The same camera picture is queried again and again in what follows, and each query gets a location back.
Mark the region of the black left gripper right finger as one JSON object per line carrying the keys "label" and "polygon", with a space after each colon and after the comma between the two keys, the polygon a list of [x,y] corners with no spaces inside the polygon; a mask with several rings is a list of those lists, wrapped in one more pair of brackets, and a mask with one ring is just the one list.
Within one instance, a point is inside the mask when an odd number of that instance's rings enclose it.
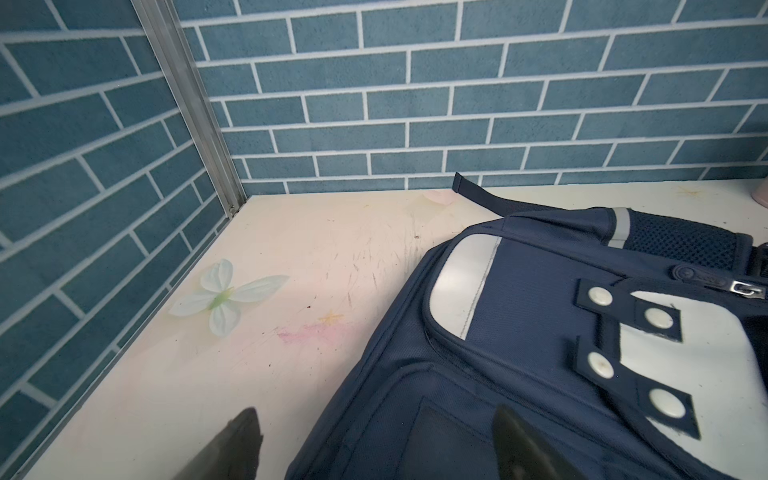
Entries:
{"label": "black left gripper right finger", "polygon": [[500,479],[585,479],[507,405],[494,412],[492,439]]}

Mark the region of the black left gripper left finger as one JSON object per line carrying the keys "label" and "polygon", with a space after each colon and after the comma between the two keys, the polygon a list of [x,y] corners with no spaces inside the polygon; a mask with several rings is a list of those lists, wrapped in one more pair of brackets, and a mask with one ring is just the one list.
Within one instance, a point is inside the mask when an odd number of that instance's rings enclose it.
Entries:
{"label": "black left gripper left finger", "polygon": [[246,408],[230,420],[173,480],[254,480],[262,442],[257,410]]}

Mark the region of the navy blue student backpack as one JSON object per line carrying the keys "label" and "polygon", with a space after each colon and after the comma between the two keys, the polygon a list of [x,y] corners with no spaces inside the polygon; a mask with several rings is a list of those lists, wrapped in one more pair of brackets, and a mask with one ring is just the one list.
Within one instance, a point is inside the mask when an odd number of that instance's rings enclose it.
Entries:
{"label": "navy blue student backpack", "polygon": [[766,477],[765,245],[453,190],[495,219],[427,252],[289,478],[500,479],[499,405],[585,479]]}

